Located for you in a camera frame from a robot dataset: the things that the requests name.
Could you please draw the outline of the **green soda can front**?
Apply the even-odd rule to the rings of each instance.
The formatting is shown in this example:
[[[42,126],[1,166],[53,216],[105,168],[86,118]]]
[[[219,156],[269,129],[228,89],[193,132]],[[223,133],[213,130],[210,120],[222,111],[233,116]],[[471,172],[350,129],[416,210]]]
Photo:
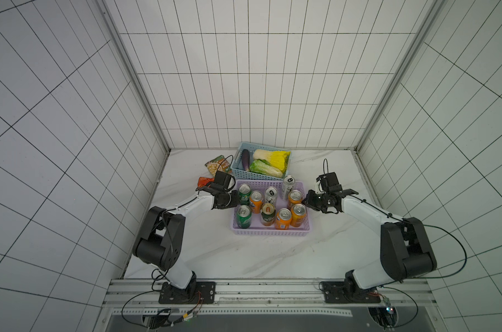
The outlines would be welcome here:
[[[247,229],[252,223],[252,210],[247,205],[240,205],[236,209],[236,224],[239,228]]]

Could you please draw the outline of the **green soda can back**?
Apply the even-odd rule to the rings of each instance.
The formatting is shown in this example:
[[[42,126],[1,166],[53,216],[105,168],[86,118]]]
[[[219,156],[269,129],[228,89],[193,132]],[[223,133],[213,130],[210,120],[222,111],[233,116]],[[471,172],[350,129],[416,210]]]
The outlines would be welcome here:
[[[238,197],[239,202],[242,206],[249,206],[249,198],[252,193],[250,186],[246,183],[242,183],[238,187]]]

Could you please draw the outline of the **white monster can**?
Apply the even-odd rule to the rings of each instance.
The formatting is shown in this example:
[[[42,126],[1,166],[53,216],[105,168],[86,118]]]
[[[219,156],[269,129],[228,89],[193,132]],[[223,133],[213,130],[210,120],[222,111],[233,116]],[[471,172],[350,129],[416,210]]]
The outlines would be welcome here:
[[[281,198],[285,201],[288,200],[290,192],[295,186],[295,178],[291,175],[287,175],[281,185]]]
[[[275,187],[271,186],[265,190],[266,203],[271,203],[273,204],[273,206],[275,206],[277,204],[277,197],[278,197],[278,192]]]

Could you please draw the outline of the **purple plastic basket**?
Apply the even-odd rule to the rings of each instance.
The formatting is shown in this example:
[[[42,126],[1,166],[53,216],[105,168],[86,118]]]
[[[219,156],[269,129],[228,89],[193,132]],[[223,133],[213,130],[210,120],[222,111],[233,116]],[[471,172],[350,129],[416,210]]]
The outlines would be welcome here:
[[[250,186],[251,192],[258,190],[262,194],[265,194],[269,187],[276,188],[278,193],[276,212],[280,211],[282,208],[288,207],[287,200],[283,200],[280,197],[281,188],[283,181],[264,181],[264,180],[248,180],[248,179],[237,179],[236,189],[238,189],[242,184],[247,184]],[[238,225],[238,209],[235,207],[233,209],[233,216],[231,221],[231,229],[236,235],[267,235],[267,236],[291,236],[291,237],[304,237],[313,230],[313,220],[308,213],[306,213],[305,219],[298,228],[293,228],[291,225],[287,230],[280,230],[275,228],[275,224],[263,225],[263,219],[260,214],[251,214],[249,219],[248,228],[240,228]]]

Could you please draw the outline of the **green soda can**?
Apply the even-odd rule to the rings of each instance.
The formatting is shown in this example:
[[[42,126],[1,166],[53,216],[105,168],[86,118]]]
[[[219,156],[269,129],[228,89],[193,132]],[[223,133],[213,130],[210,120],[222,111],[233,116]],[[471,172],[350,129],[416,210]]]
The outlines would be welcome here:
[[[247,205],[240,205],[236,209],[236,224],[239,228],[247,229],[252,223],[252,210]]]
[[[238,187],[238,197],[239,202],[242,206],[249,206],[249,198],[252,193],[250,186],[246,183],[242,183]]]

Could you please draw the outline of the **white Monster can back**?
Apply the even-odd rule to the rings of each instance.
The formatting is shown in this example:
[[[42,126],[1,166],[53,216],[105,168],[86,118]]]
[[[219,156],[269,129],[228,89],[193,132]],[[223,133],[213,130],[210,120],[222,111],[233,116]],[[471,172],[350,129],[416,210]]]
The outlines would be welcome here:
[[[295,178],[291,175],[287,175],[281,185],[281,198],[285,201],[288,200],[290,192],[295,186]]]

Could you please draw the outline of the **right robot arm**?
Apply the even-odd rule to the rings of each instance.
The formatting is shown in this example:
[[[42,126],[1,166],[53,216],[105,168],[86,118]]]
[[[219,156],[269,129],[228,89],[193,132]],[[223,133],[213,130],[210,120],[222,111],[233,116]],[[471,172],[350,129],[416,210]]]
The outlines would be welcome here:
[[[378,259],[346,273],[345,282],[350,292],[401,282],[436,269],[436,257],[420,220],[395,217],[356,194],[353,190],[336,193],[310,190],[303,200],[303,204],[314,211],[348,214],[379,236]]]

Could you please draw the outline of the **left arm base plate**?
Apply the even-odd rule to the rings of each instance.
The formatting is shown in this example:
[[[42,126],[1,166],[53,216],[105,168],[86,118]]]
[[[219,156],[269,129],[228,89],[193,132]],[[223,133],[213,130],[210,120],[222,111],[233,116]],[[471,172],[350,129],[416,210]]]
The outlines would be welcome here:
[[[159,304],[213,304],[216,294],[215,282],[193,281],[185,289],[164,283],[159,291]]]

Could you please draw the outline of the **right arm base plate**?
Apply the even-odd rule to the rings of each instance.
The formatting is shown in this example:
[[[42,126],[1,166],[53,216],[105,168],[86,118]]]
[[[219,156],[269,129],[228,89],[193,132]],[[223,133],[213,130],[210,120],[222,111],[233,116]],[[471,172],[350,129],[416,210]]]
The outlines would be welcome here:
[[[355,282],[320,282],[320,291],[327,304],[379,304],[380,296],[371,295],[373,289],[360,289]]]

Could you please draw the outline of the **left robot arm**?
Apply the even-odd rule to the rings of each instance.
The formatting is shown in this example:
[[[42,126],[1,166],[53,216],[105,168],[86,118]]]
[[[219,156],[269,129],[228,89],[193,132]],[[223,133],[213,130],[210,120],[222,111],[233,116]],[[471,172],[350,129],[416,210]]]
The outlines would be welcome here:
[[[186,223],[203,218],[211,210],[235,208],[239,203],[238,191],[232,188],[201,188],[175,206],[154,206],[141,223],[133,244],[133,256],[159,268],[173,288],[192,293],[196,274],[180,259]]]

